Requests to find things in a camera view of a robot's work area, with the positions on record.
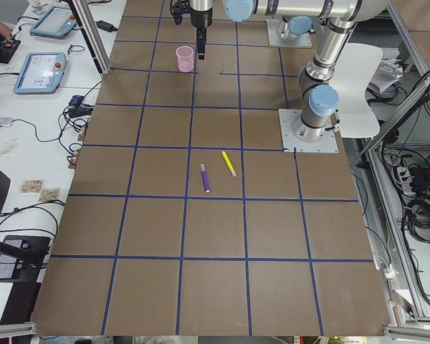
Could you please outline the far teach pendant tablet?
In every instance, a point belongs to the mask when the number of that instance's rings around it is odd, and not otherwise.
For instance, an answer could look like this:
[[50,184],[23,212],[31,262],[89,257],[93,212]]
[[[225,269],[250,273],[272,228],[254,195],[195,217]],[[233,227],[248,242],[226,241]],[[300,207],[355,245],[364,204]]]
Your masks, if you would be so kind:
[[76,19],[69,8],[53,6],[29,29],[29,33],[35,36],[64,39],[76,26]]

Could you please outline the pink mesh cup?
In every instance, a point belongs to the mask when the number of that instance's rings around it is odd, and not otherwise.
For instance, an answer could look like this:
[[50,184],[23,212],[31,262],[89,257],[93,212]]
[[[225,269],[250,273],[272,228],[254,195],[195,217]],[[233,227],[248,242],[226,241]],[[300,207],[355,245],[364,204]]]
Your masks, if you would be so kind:
[[180,46],[176,49],[178,70],[192,72],[194,70],[194,50],[189,46]]

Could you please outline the black power adapter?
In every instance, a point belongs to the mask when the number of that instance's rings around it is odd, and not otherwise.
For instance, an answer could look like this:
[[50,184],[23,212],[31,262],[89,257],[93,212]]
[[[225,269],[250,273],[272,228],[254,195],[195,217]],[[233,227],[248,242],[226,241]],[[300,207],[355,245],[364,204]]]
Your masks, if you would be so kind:
[[106,32],[116,32],[118,30],[118,28],[115,25],[103,20],[96,21],[96,25],[97,25],[97,28]]

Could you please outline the purple marker pen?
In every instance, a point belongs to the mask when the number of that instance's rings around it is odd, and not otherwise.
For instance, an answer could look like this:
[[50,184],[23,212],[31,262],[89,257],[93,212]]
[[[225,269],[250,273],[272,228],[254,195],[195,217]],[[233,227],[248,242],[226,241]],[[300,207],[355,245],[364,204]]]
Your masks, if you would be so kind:
[[209,178],[206,172],[206,167],[203,163],[200,165],[200,171],[201,171],[201,178],[204,185],[204,191],[208,194],[210,192]]

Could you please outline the yellow marker pen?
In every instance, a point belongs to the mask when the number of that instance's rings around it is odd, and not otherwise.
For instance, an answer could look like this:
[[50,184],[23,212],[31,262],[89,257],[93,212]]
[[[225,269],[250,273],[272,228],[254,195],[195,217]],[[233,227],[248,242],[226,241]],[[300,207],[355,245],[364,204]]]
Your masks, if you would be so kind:
[[231,162],[231,160],[230,160],[230,158],[229,158],[229,156],[228,156],[227,152],[223,150],[223,151],[221,152],[221,154],[222,154],[222,157],[223,157],[223,159],[224,159],[224,162],[225,162],[225,164],[226,164],[227,168],[229,169],[229,171],[230,171],[231,175],[232,175],[233,177],[236,177],[236,176],[237,176],[237,172],[235,171],[235,168],[234,168],[234,166],[233,166],[233,164],[232,164],[232,162]]

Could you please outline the white plastic chair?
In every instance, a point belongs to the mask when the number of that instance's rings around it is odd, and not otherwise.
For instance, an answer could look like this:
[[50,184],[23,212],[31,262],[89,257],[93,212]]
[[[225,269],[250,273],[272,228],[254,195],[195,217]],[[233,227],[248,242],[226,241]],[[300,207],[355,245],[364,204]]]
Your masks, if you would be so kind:
[[382,56],[380,48],[358,43],[347,43],[340,53],[330,85],[339,94],[338,117],[344,138],[369,138],[379,133],[365,91]]

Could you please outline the aluminium frame post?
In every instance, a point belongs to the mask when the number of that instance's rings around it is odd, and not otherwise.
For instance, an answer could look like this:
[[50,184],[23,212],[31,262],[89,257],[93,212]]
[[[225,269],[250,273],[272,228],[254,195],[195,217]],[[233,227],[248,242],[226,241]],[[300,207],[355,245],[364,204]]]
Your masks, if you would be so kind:
[[85,0],[66,0],[85,40],[92,60],[101,75],[110,73],[111,63],[97,30],[95,20]]

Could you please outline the near teach pendant tablet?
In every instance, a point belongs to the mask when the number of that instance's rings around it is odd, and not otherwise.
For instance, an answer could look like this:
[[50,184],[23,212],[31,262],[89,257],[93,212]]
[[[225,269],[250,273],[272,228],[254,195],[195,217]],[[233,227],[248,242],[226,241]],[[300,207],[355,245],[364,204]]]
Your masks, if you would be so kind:
[[18,95],[53,94],[60,86],[67,58],[63,52],[32,52],[26,56],[14,85]]

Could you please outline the teach pendant tablet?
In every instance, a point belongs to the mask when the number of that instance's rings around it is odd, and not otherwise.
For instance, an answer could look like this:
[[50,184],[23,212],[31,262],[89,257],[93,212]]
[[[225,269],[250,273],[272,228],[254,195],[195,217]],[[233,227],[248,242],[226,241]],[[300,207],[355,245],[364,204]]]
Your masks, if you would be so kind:
[[63,52],[32,52],[26,56],[14,85],[18,95],[53,94],[60,86],[67,58]]
[[53,6],[29,29],[29,33],[35,36],[64,39],[76,26],[76,19],[69,8]]

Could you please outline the white power strip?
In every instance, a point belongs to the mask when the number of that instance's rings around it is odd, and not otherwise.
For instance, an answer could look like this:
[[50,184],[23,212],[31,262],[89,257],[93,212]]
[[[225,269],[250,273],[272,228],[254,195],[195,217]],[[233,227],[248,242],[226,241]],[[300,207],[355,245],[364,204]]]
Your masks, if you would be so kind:
[[404,166],[395,167],[395,176],[398,181],[398,185],[405,195],[413,196],[411,182],[413,181],[409,169]]

